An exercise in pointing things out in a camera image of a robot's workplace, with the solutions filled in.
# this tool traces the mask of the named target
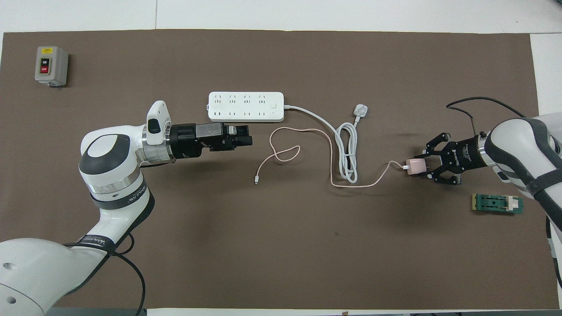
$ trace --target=gray box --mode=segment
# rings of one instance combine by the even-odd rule
[[[35,80],[50,87],[66,84],[69,55],[60,47],[41,46],[37,48]]]

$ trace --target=green circuit board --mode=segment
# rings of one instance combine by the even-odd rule
[[[472,209],[521,214],[523,212],[523,199],[509,195],[473,194]]]

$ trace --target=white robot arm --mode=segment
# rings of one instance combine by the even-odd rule
[[[144,125],[87,134],[79,171],[99,207],[99,222],[78,241],[85,246],[68,248],[35,238],[0,242],[0,314],[44,315],[63,295],[88,282],[154,208],[140,168],[199,157],[204,147],[225,151],[251,144],[247,126],[172,125],[163,101],[152,105]]]
[[[449,141],[441,133],[415,158],[439,156],[441,165],[420,173],[436,183],[458,185],[460,174],[491,166],[503,182],[511,182],[525,196],[537,200],[562,237],[562,159],[557,139],[562,139],[562,112],[504,121],[487,135]],[[443,149],[438,144],[448,142]],[[454,173],[449,178],[442,174]]]

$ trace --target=power strip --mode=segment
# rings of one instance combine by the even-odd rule
[[[281,122],[285,116],[281,92],[211,92],[207,113],[213,122]]]

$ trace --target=charging cable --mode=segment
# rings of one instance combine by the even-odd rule
[[[303,109],[301,107],[292,106],[292,105],[285,105],[284,109],[285,110],[298,110],[298,111],[302,111],[304,113],[307,113],[307,114],[317,118],[322,123],[324,123],[329,129],[331,129],[334,132],[334,139],[336,140],[336,145],[338,146],[338,151],[339,151],[339,174],[344,180],[347,180],[350,183],[357,182],[357,176],[358,176],[358,174],[357,174],[357,159],[355,158],[355,155],[356,155],[355,153],[357,151],[357,124],[359,123],[359,120],[361,118],[364,118],[365,115],[367,114],[367,106],[363,105],[363,104],[356,105],[355,109],[353,110],[353,114],[355,114],[355,122],[353,124],[351,124],[349,122],[345,122],[342,125],[340,125],[337,129],[334,128],[326,120],[321,118],[319,115],[317,115],[315,113],[312,113],[311,111],[309,111],[307,109]],[[341,136],[343,130],[345,130],[350,135],[349,141],[347,143],[347,152],[346,152],[345,146],[343,144],[342,136]],[[283,160],[279,159],[279,157],[277,157],[276,154],[274,154],[274,156],[279,161],[283,161]]]
[[[330,144],[330,183],[331,183],[333,186],[338,187],[338,188],[368,188],[368,187],[372,187],[372,186],[376,185],[377,183],[379,183],[379,181],[383,178],[384,174],[386,173],[386,171],[387,171],[388,168],[390,167],[390,164],[395,164],[395,165],[397,165],[398,167],[400,167],[400,169],[403,169],[403,170],[407,170],[407,169],[409,168],[409,166],[407,166],[407,165],[406,165],[406,166],[403,166],[403,165],[399,164],[398,162],[396,162],[396,161],[394,161],[394,160],[391,160],[391,161],[389,161],[389,162],[387,163],[386,169],[383,171],[383,173],[380,175],[380,177],[377,179],[377,181],[375,181],[375,182],[372,183],[372,184],[368,184],[368,185],[366,185],[366,186],[342,186],[342,185],[339,185],[339,184],[335,184],[335,183],[334,183],[334,179],[333,179],[333,174],[332,174],[332,164],[333,164],[333,154],[334,154],[334,151],[333,151],[333,147],[332,147],[332,141],[330,140],[330,136],[328,136],[328,135],[327,135],[325,132],[323,132],[322,130],[319,130],[319,129],[316,129],[316,128],[296,129],[296,128],[291,128],[291,127],[280,127],[280,128],[277,128],[276,130],[274,130],[274,131],[271,133],[271,135],[269,135],[269,145],[271,146],[271,149],[273,150],[273,154],[271,154],[269,157],[267,157],[266,159],[264,159],[264,160],[262,161],[262,163],[260,164],[260,166],[257,168],[256,176],[255,176],[255,178],[254,178],[254,184],[257,184],[257,182],[260,180],[260,176],[259,176],[259,174],[260,174],[260,169],[261,169],[261,167],[264,165],[264,163],[265,163],[266,161],[268,161],[270,158],[275,157],[278,161],[287,162],[287,161],[291,161],[291,160],[295,159],[295,158],[298,156],[298,154],[301,152],[301,146],[300,146],[300,145],[296,145],[296,146],[293,146],[293,147],[291,147],[291,148],[289,148],[289,149],[285,149],[285,150],[281,150],[281,151],[277,151],[277,150],[275,149],[275,147],[273,146],[273,142],[271,141],[271,139],[273,138],[273,134],[275,134],[277,131],[279,131],[279,130],[281,130],[281,129],[289,129],[289,130],[294,130],[294,131],[297,131],[297,132],[318,132],[318,133],[321,133],[322,135],[324,135],[324,137],[328,140],[328,143]],[[288,152],[288,151],[291,151],[291,150],[294,150],[294,149],[296,149],[297,152],[296,152],[291,158],[289,158],[289,159],[281,159],[281,158],[278,156],[278,154],[282,154],[282,153],[284,153],[284,152]]]

